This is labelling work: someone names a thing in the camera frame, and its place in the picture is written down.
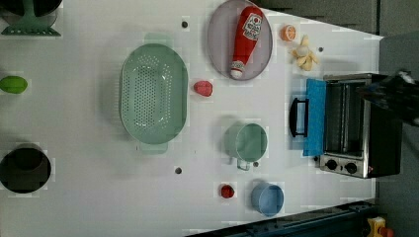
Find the red object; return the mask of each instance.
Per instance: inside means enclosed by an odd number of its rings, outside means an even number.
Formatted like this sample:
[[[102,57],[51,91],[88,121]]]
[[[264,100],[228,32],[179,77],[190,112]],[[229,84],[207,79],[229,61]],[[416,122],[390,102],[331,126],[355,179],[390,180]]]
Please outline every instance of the red object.
[[[246,7],[240,15],[234,42],[231,76],[239,79],[261,33],[263,14],[258,7]]]
[[[234,189],[230,185],[224,185],[221,188],[221,196],[223,198],[232,198],[234,196]]]
[[[393,237],[394,231],[392,229],[382,227],[378,230],[378,234],[382,235],[382,237]]]
[[[209,97],[212,94],[212,84],[209,81],[199,81],[195,83],[194,90],[205,97]]]

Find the blue bowl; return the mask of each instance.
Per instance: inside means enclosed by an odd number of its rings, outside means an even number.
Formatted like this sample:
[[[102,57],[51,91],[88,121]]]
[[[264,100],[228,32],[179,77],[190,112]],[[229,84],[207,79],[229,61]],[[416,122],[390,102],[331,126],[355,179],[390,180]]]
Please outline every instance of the blue bowl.
[[[278,214],[283,204],[284,193],[280,187],[264,182],[253,189],[252,205],[265,216],[271,217]]]

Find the green lime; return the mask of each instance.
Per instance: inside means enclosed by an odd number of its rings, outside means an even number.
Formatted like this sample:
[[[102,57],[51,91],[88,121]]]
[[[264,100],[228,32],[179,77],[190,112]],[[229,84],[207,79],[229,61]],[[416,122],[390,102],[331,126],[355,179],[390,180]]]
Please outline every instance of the green lime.
[[[0,81],[0,89],[7,93],[21,94],[28,87],[28,82],[19,76],[7,76]]]

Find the plate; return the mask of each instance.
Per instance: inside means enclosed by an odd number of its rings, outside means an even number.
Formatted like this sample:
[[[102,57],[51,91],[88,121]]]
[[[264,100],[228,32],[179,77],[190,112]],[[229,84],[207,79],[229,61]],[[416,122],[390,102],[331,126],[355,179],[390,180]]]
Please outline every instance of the plate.
[[[248,6],[256,5],[249,1],[229,0],[215,10],[209,22],[207,35],[209,57],[215,69],[231,79],[234,79],[230,75],[230,70],[237,22],[243,9]],[[239,80],[253,79],[265,69],[271,58],[272,45],[271,27],[264,15],[258,42]]]

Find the white countertop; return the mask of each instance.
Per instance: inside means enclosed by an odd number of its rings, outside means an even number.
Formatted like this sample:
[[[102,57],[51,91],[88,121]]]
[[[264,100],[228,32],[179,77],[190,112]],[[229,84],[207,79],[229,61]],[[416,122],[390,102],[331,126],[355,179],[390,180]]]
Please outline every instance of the white countertop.
[[[45,189],[32,197],[0,191],[1,236],[183,236],[263,220],[250,205],[260,180],[284,190],[277,217],[375,196],[374,180],[326,173],[302,158],[288,113],[308,76],[377,72],[380,37],[264,11],[274,37],[271,61],[258,78],[236,82],[215,71],[205,44],[222,2],[64,1],[54,26],[61,38],[0,37],[0,76],[29,81],[22,95],[0,93],[0,154],[33,142],[54,166]],[[285,23],[308,34],[313,50],[324,47],[312,72],[291,63],[290,48],[278,39]],[[166,154],[145,156],[119,117],[119,83],[125,59],[146,32],[156,31],[174,38],[190,86],[207,79],[214,91],[202,98],[190,89],[182,132]],[[238,119],[257,121],[269,136],[260,166],[248,172],[230,163],[220,143]],[[235,187],[234,198],[218,195],[222,182]]]

